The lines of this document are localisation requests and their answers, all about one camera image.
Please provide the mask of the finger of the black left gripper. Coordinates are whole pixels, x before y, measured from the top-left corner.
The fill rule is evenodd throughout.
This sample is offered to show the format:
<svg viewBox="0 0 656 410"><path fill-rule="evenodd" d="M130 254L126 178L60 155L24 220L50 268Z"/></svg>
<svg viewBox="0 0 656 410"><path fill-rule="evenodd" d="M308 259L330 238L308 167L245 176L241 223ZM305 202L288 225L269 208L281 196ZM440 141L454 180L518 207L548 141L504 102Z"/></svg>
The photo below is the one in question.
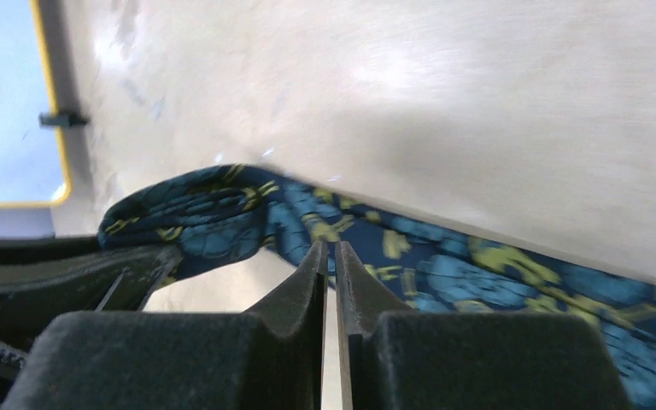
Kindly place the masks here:
<svg viewBox="0 0 656 410"><path fill-rule="evenodd" d="M104 250L95 237L0 239L0 405L55 317L139 311L180 261L172 245Z"/></svg>

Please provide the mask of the navy blue shell pattern tie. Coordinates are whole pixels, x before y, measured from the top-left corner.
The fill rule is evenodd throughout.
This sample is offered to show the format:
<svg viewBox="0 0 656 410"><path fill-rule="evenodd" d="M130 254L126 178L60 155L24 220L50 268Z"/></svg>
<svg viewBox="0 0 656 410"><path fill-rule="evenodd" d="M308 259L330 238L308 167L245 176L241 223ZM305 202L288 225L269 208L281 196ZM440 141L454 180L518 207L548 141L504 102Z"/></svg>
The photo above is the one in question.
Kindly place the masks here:
<svg viewBox="0 0 656 410"><path fill-rule="evenodd" d="M246 165L204 168L132 193L98 228L105 249L171 243L172 281L267 248L298 265L346 241L366 270L424 312L570 313L597 328L637 409L656 409L656 284L393 214Z"/></svg>

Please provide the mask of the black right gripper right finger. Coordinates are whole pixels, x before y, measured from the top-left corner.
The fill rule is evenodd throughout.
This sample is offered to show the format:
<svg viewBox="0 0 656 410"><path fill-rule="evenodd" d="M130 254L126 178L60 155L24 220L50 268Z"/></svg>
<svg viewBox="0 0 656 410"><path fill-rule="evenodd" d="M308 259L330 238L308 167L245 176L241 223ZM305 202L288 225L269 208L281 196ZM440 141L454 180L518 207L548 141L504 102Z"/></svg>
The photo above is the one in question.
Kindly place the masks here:
<svg viewBox="0 0 656 410"><path fill-rule="evenodd" d="M599 333L564 313L421 313L335 247L346 409L629 409Z"/></svg>

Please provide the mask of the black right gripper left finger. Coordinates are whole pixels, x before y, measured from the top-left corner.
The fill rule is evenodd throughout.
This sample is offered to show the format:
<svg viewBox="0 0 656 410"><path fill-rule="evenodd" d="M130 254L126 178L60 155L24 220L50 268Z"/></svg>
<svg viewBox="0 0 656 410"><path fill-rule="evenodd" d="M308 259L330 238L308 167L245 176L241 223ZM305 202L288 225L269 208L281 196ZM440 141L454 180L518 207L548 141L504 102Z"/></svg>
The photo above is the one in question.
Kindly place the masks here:
<svg viewBox="0 0 656 410"><path fill-rule="evenodd" d="M317 409L325 243L241 313L74 312L38 338L6 409Z"/></svg>

